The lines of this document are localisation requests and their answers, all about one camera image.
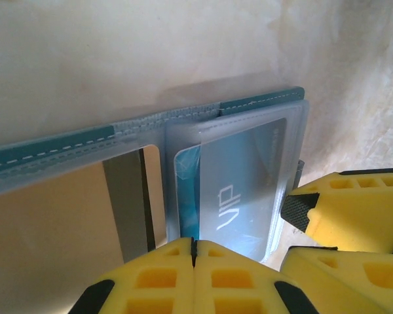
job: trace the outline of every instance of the white stitching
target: white stitching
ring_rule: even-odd
[[[243,105],[238,105],[238,106],[233,106],[233,107],[229,107],[229,108],[220,109],[220,111],[225,111],[225,110],[231,110],[231,109],[235,109],[235,108],[241,108],[241,107],[245,107],[245,106],[250,106],[250,105],[253,105],[255,103],[262,103],[264,101],[268,101],[268,100],[272,100],[272,99],[278,99],[278,98],[281,98],[281,97],[287,97],[287,96],[291,96],[291,95],[295,95],[295,94],[298,95],[299,93],[290,93],[290,94],[279,95],[279,96],[275,96],[275,97],[271,97],[271,98],[267,98],[267,99],[251,101],[251,102],[245,103]]]
[[[99,147],[102,148],[102,147],[104,147],[104,146],[112,145],[113,143],[116,143],[116,142],[111,141],[111,142],[108,142],[108,143],[99,145]],[[81,150],[81,151],[77,151],[76,154],[82,153],[82,152],[88,152],[88,151],[90,151],[90,150],[92,150],[92,149],[97,149],[97,147],[86,148],[86,149],[83,149],[83,150]],[[62,157],[69,157],[69,156],[73,156],[73,155],[75,155],[75,153],[73,153],[73,152],[68,152],[67,154],[65,154],[65,155],[62,156]],[[58,159],[60,159],[60,158],[61,158],[61,156],[58,157],[58,158],[52,158],[51,160],[58,160]],[[14,168],[13,168],[13,169],[10,169],[9,171],[7,171],[7,172],[5,172],[5,173],[1,173],[1,174],[0,174],[0,179],[5,179],[7,176],[12,175],[12,173],[16,173],[17,171],[25,170],[25,169],[27,169],[27,168],[33,168],[33,167],[35,167],[35,166],[37,166],[37,165],[42,165],[42,164],[46,164],[46,163],[47,163],[47,160],[37,160],[37,161],[35,161],[33,164],[24,165],[24,166],[18,167],[18,168],[16,168],[16,169],[14,169]]]
[[[278,99],[278,98],[281,98],[281,97],[287,97],[287,96],[291,96],[291,95],[295,95],[295,94],[299,95],[299,93],[294,92],[294,93],[285,94],[285,95],[280,95],[280,96],[275,96],[275,97],[271,97],[271,98],[267,98],[267,99],[261,99],[261,100],[257,100],[257,101],[251,101],[251,102],[245,103],[245,104],[243,104],[243,105],[237,105],[237,106],[233,106],[233,107],[229,107],[229,108],[224,108],[224,109],[215,108],[215,109],[208,110],[208,111],[204,111],[204,112],[200,112],[200,111],[199,111],[199,112],[195,112],[195,113],[181,114],[181,115],[179,115],[179,116],[171,116],[170,118],[164,118],[162,121],[163,121],[163,122],[167,122],[167,121],[173,120],[173,119],[185,118],[185,117],[188,117],[188,116],[196,116],[196,115],[200,115],[200,114],[207,114],[207,113],[212,113],[212,112],[214,112],[214,111],[226,111],[226,110],[241,108],[241,107],[253,105],[253,104],[255,104],[255,103],[262,103],[262,102],[264,102],[264,101],[268,101],[268,100],[272,100],[272,99]],[[152,125],[160,124],[160,123],[161,123],[160,120],[159,120],[159,121],[154,121],[154,122],[142,124],[142,125],[140,125],[140,126],[134,126],[134,127],[132,127],[132,129],[133,129],[133,130],[136,130],[136,129],[140,129],[140,128],[143,128],[143,127],[146,127],[146,126],[152,126]],[[95,140],[95,141],[96,141],[96,142],[100,142],[100,141],[103,141],[103,140],[105,140],[105,139],[111,139],[111,138],[115,137],[116,135],[123,135],[123,134],[126,134],[126,133],[128,133],[128,131],[124,131],[124,132],[118,131],[118,132],[116,132],[116,133],[113,134],[113,135],[108,135],[106,138],[100,137],[99,139],[97,139],[97,140]],[[92,144],[92,143],[94,143],[95,141],[87,141],[86,144]],[[74,147],[80,147],[80,146],[83,146],[83,144],[82,144],[82,143],[79,143],[79,144],[75,144],[75,145],[74,145]],[[67,150],[67,149],[69,149],[69,148],[71,148],[71,147],[73,147],[73,145],[65,146],[65,147],[63,147],[62,149],[63,149],[63,150]],[[58,151],[59,151],[58,149],[52,149],[52,150],[49,151],[49,153],[58,152]],[[44,155],[46,155],[46,154],[47,154],[46,152],[40,152],[40,153],[38,153],[36,156],[44,156]],[[24,156],[24,157],[22,157],[22,158],[19,159],[19,160],[26,160],[26,159],[30,159],[30,158],[32,158],[32,157],[33,157],[32,155]],[[10,160],[10,161],[6,162],[6,164],[13,164],[13,163],[15,163],[15,162],[18,162],[19,160],[17,160],[17,159]]]

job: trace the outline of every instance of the beige background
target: beige background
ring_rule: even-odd
[[[65,314],[122,264],[102,163],[0,196],[0,313]]]
[[[393,0],[0,0],[0,145],[291,85],[302,183],[393,167]]]

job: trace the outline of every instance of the wallet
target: wallet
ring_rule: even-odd
[[[266,259],[303,168],[304,94],[288,88],[0,147],[0,294],[13,287],[0,312],[25,300],[45,313],[52,294],[70,304],[89,280],[160,245],[162,231]],[[43,288],[30,294],[37,276]]]

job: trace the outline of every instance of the textured white fabric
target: textured white fabric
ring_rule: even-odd
[[[0,145],[291,85],[303,182],[393,166],[393,1],[0,1]]]

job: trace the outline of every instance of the card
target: card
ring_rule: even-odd
[[[215,241],[262,260],[285,130],[282,118],[177,154],[181,236]]]

